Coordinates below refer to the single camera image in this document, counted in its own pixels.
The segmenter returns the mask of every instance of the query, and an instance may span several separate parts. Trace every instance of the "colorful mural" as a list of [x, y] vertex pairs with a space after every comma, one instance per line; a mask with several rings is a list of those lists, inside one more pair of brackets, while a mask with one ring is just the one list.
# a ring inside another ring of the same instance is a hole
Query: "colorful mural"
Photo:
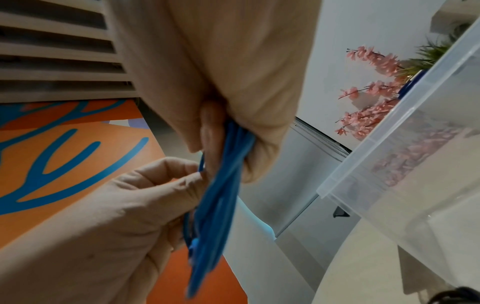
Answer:
[[[0, 248], [109, 179], [164, 156], [133, 100], [0, 105]], [[185, 301], [186, 256], [172, 255], [149, 304]], [[223, 260], [190, 302], [227, 301], [247, 297]]]

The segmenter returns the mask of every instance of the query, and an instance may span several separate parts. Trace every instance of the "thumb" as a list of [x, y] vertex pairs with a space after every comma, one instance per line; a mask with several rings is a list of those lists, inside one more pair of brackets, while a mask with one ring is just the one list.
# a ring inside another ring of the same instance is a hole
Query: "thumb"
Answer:
[[142, 189], [148, 213], [165, 225], [198, 206], [209, 185], [205, 172], [196, 172], [176, 181]]

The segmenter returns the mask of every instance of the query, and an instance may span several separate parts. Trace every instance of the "plastic storage bin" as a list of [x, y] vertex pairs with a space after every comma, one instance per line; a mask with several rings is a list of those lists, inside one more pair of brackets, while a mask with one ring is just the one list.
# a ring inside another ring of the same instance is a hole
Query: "plastic storage bin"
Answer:
[[320, 185], [453, 285], [480, 289], [480, 22]]

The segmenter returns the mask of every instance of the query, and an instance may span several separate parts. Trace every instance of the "purple shape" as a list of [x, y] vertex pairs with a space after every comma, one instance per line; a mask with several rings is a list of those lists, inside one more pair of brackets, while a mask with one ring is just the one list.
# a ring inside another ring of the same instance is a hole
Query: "purple shape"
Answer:
[[150, 130], [147, 122], [146, 122], [145, 119], [143, 119], [143, 118], [129, 119], [129, 120], [128, 120], [128, 125], [131, 126], [132, 128]]

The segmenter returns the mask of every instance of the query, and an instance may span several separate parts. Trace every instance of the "coiled blue cable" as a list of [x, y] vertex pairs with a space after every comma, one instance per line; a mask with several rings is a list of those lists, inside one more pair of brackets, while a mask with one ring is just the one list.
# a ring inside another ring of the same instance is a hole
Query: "coiled blue cable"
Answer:
[[[192, 226], [190, 214], [184, 216], [183, 237], [192, 266], [188, 298], [195, 296], [205, 276], [220, 261], [234, 218], [242, 164], [254, 143], [254, 134], [234, 121], [227, 123], [220, 170], [194, 212]], [[198, 170], [202, 171], [203, 168], [202, 156]]]

